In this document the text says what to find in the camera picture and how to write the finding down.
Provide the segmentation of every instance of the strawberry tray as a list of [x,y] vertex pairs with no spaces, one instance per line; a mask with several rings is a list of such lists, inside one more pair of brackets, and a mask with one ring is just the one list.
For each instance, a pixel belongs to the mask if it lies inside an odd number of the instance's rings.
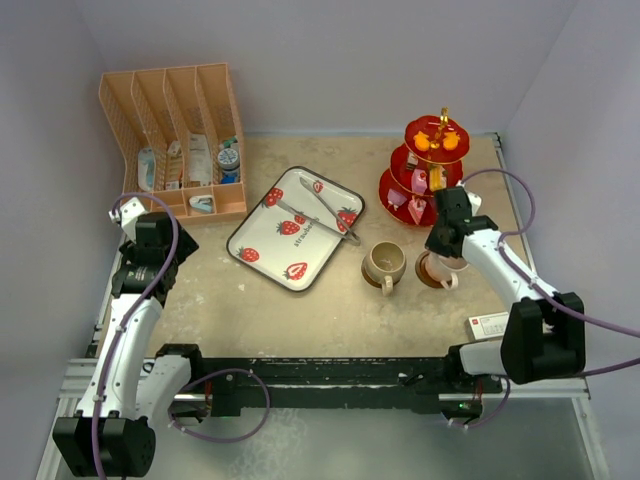
[[229,255],[288,290],[307,290],[338,248],[341,239],[279,206],[279,199],[293,209],[343,233],[331,213],[300,183],[314,190],[349,225],[364,211],[357,193],[304,167],[284,172],[227,241]]

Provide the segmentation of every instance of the red cake stand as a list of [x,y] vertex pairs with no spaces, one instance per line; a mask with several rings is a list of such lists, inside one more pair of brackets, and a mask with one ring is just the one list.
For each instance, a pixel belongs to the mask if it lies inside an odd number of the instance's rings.
[[[425,138],[428,139],[426,150],[424,150]],[[426,115],[409,123],[405,129],[404,140],[405,143],[391,154],[390,167],[380,177],[378,196],[382,205],[397,220],[407,225],[428,227],[435,223],[437,216],[433,191],[444,188],[444,185],[429,184],[422,193],[413,191],[411,186],[413,169],[407,167],[409,160],[412,157],[415,169],[425,172],[433,168],[439,169],[438,175],[446,179],[446,187],[453,187],[463,176],[462,159],[469,152],[469,134],[449,119],[447,109],[443,108],[439,117]],[[422,144],[416,143],[416,140],[422,140]],[[389,203],[390,190],[400,193],[407,198],[407,201],[400,206]],[[413,198],[426,201],[424,213],[418,224],[409,213],[409,202]]]

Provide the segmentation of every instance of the white wall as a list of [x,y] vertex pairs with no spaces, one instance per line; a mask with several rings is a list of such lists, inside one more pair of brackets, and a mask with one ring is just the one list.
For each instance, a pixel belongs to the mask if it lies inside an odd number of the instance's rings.
[[[541,274],[588,313],[637,329],[639,19],[636,0],[579,1],[505,136],[507,165],[537,194]],[[587,347],[590,368],[640,356],[637,339],[592,327]],[[635,367],[589,380],[615,479],[639,476],[639,379]]]
[[228,61],[247,131],[506,128],[575,0],[77,0],[110,69]]
[[91,338],[122,160],[73,0],[0,0],[0,478],[34,478],[67,359]]

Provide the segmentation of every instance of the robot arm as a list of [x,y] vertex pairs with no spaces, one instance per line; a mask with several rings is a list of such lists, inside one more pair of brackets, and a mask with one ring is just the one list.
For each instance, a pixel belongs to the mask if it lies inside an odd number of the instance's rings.
[[[181,227],[178,247],[169,268],[156,287],[132,312],[127,326],[123,317],[133,308],[167,260],[172,242],[170,219],[166,213],[148,213],[133,198],[112,215],[127,234],[120,251],[120,268],[112,279],[111,314],[91,383],[77,405],[73,417],[58,418],[53,439],[75,476],[95,476],[91,455],[90,425],[96,400],[100,400],[99,448],[108,476],[144,476],[155,451],[154,427],[166,419],[173,397],[190,379],[198,378],[201,356],[197,346],[174,345],[159,352],[153,371],[139,387],[144,355],[156,322],[162,315],[167,295],[175,284],[178,266],[194,251],[197,243]],[[120,339],[111,359],[109,347]],[[98,391],[99,378],[109,362],[105,387]]]
[[[464,258],[474,265],[510,310],[502,341],[487,341],[451,347],[449,356],[458,373],[508,375],[523,384],[558,376],[574,375],[585,366],[584,323],[553,309],[548,302],[510,267],[499,252],[498,227],[487,216],[473,215],[470,195],[463,187],[435,193],[438,220],[426,243],[432,252]],[[539,279],[508,245],[502,246],[514,261],[549,296],[583,313],[574,293],[559,293]],[[551,327],[543,333],[542,324]]]

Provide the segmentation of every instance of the cup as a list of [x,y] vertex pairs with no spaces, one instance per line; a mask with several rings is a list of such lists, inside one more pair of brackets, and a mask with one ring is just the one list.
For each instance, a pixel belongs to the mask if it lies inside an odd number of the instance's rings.
[[427,250],[416,261],[416,273],[430,287],[454,290],[460,285],[458,273],[468,266],[462,258],[442,257]]
[[393,292],[407,268],[407,259],[402,249],[393,242],[380,242],[375,245],[362,261],[362,273],[374,286],[382,287],[382,295],[387,297]]

